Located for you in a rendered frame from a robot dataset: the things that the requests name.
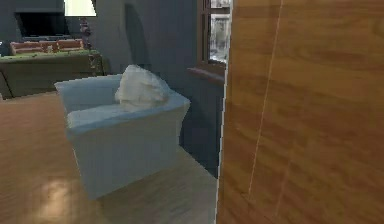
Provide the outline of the white cushion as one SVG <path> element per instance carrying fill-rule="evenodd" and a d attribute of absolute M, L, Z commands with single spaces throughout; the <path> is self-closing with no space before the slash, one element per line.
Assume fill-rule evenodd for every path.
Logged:
<path fill-rule="evenodd" d="M 129 65 L 122 74 L 115 100 L 128 111 L 155 108 L 165 104 L 171 89 L 149 70 Z"/>

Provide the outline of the brown framed window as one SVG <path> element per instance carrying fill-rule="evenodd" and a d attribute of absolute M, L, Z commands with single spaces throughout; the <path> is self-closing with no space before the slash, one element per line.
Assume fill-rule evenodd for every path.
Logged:
<path fill-rule="evenodd" d="M 199 78 L 225 83 L 230 46 L 232 0 L 196 0 L 197 62 L 188 71 Z"/>

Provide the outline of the brown wooden cupboard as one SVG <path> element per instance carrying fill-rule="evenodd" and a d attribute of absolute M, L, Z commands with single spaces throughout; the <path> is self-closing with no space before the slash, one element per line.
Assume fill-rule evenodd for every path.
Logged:
<path fill-rule="evenodd" d="M 233 0 L 217 224 L 384 224 L 384 0 Z"/>

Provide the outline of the olive green sofa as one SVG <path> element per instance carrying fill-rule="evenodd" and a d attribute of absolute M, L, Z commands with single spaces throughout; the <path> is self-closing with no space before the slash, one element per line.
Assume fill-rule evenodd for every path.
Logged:
<path fill-rule="evenodd" d="M 109 60 L 96 50 L 0 58 L 0 95 L 11 99 L 55 91 L 56 82 L 103 76 Z"/>

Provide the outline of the orange wooden bench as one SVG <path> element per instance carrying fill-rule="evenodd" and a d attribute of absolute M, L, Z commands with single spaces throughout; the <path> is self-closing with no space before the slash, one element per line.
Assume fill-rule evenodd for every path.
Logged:
<path fill-rule="evenodd" d="M 11 42 L 10 47 L 13 55 L 21 55 L 27 53 L 57 53 L 84 50 L 84 44 L 81 39 Z"/>

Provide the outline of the black fireplace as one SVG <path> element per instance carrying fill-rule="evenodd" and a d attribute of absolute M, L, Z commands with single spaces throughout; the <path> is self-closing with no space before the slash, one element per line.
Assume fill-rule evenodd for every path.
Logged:
<path fill-rule="evenodd" d="M 23 37 L 70 34 L 63 12 L 16 12 L 15 19 Z"/>

